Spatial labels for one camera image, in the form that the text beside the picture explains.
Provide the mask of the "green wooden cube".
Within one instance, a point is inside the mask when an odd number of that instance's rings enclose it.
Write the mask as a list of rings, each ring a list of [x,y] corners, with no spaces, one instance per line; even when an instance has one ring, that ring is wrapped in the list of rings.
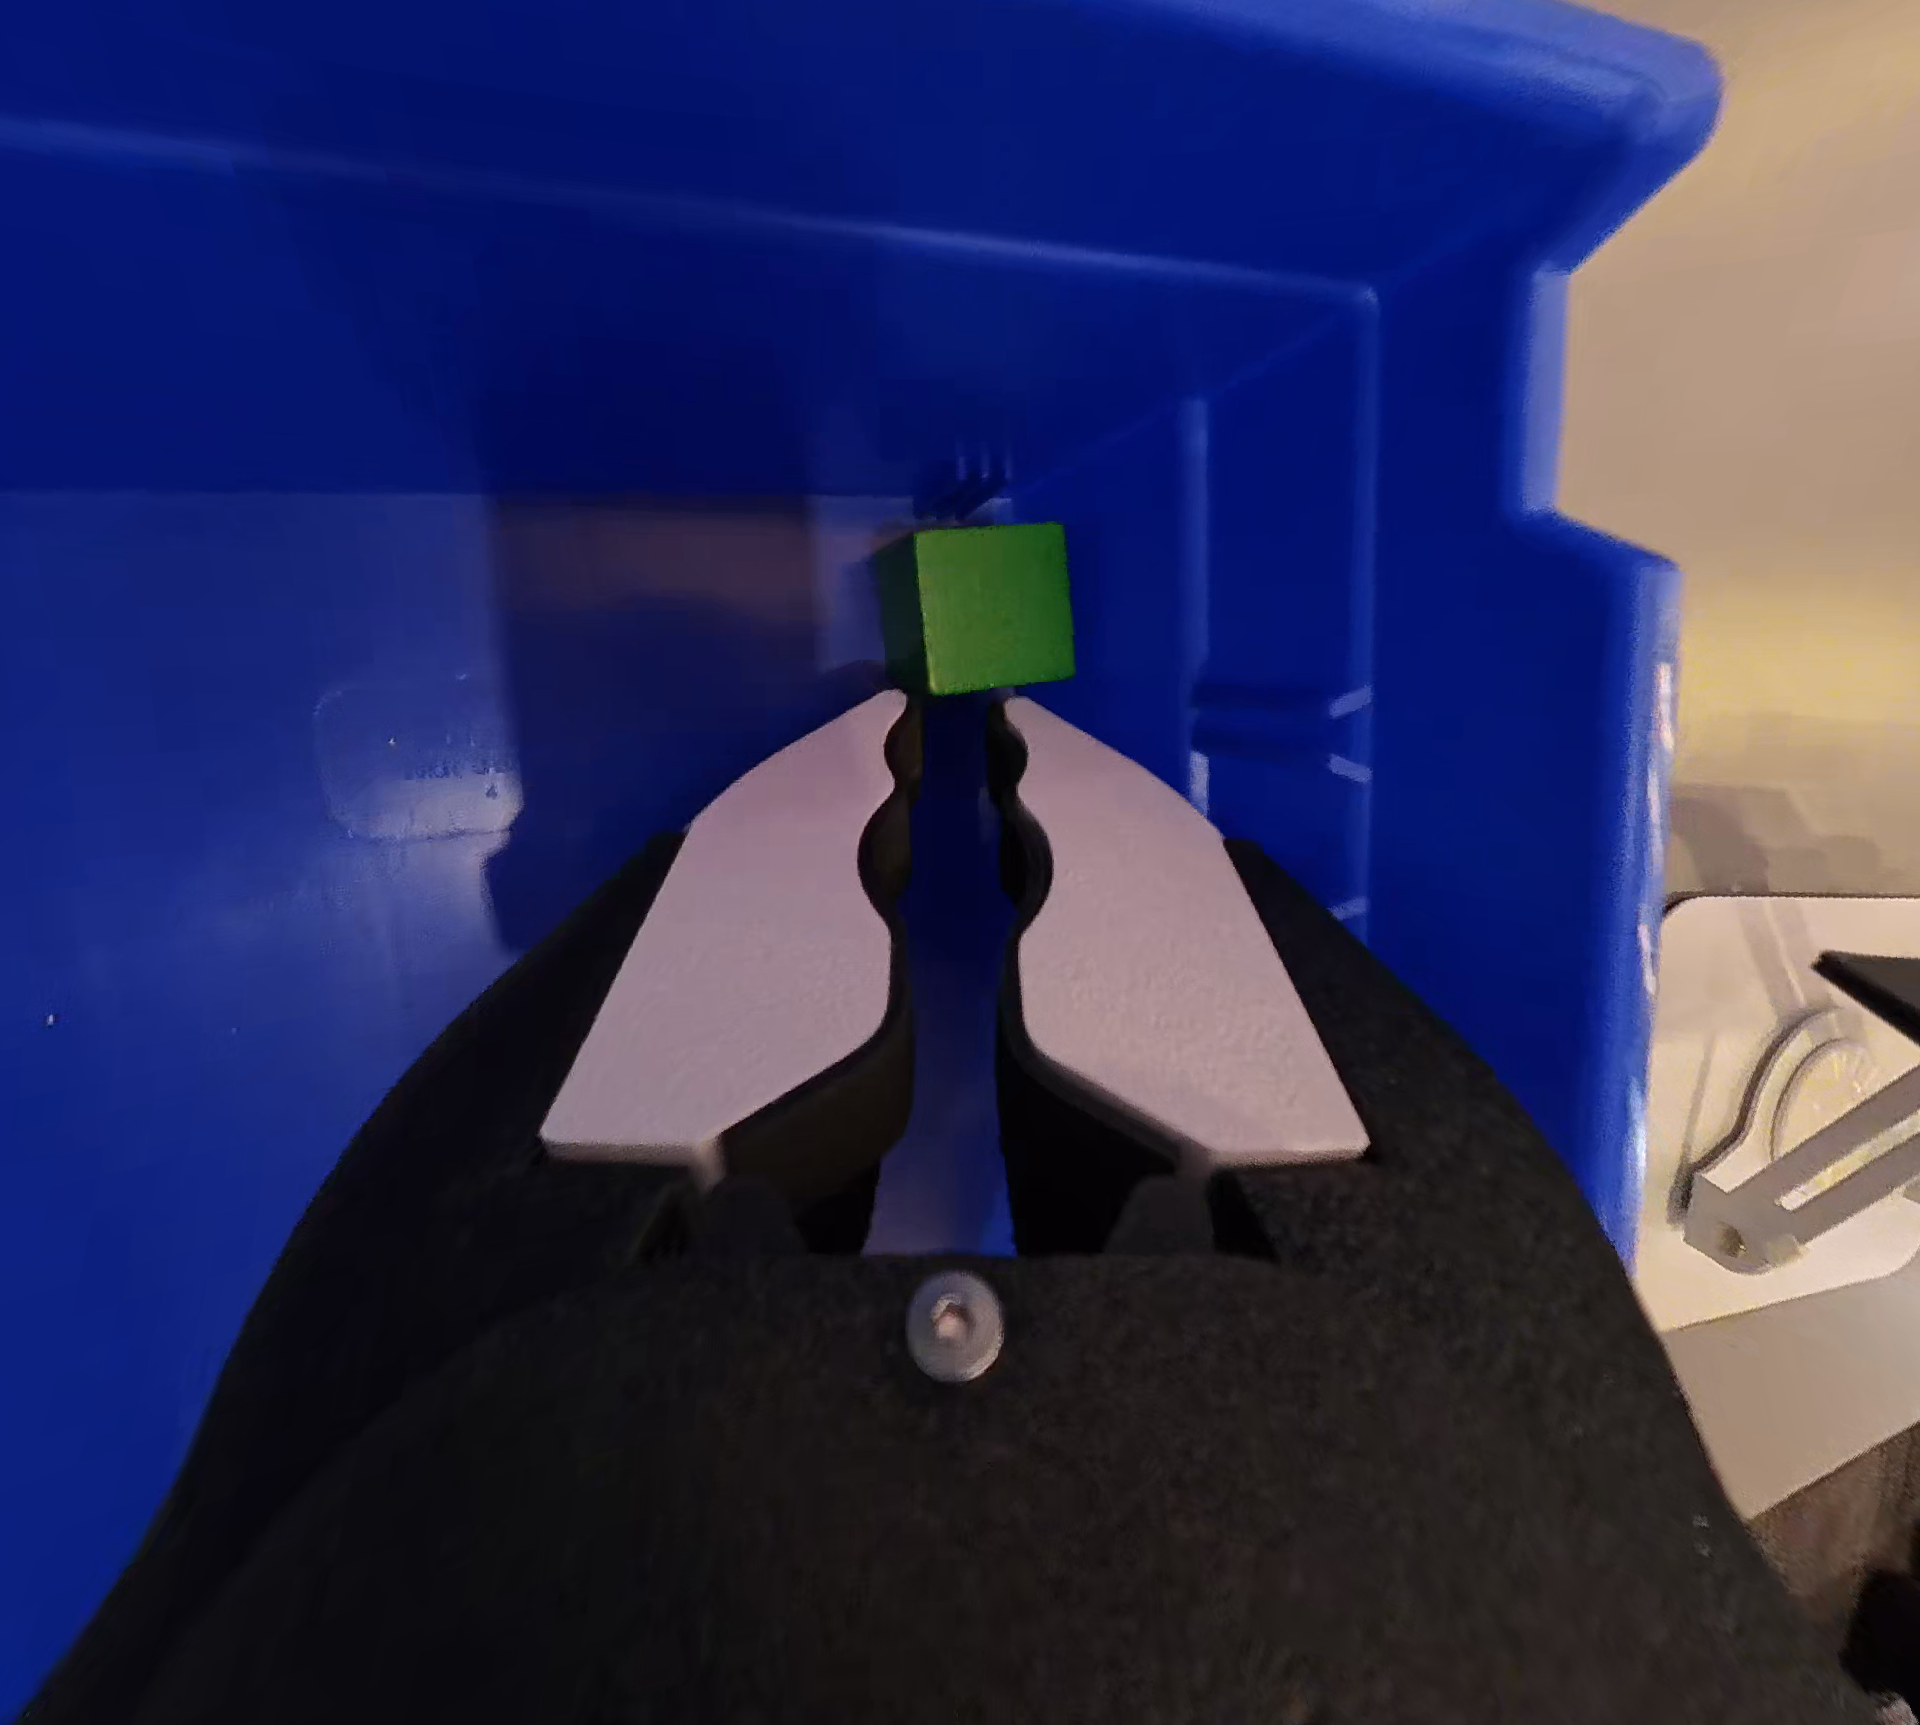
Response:
[[[1079,673],[1069,536],[1059,520],[915,530],[873,557],[885,674],[935,698]]]

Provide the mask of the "blue plastic bin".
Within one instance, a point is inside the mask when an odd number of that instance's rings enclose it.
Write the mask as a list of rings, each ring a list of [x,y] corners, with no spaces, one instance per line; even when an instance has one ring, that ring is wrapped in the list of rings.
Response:
[[[1492,1062],[1621,1253],[1677,574],[1569,275],[1714,61],[1562,0],[4,0],[4,1717],[447,1020],[1065,526],[1048,705]]]

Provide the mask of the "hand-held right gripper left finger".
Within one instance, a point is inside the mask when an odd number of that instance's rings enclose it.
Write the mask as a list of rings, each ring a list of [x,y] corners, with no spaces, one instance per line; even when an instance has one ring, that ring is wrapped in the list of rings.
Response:
[[[900,899],[916,705],[870,698],[685,829],[540,1125],[565,1168],[777,1194],[820,1253],[868,1245],[915,1104]]]

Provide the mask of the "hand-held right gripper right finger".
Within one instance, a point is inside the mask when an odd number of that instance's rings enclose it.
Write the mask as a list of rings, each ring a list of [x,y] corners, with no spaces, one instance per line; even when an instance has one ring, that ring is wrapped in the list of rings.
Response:
[[[1019,1253],[1150,1217],[1212,1242],[1214,1181],[1350,1165],[1371,1135],[1223,835],[1035,698],[988,719],[1000,879],[998,1139]]]

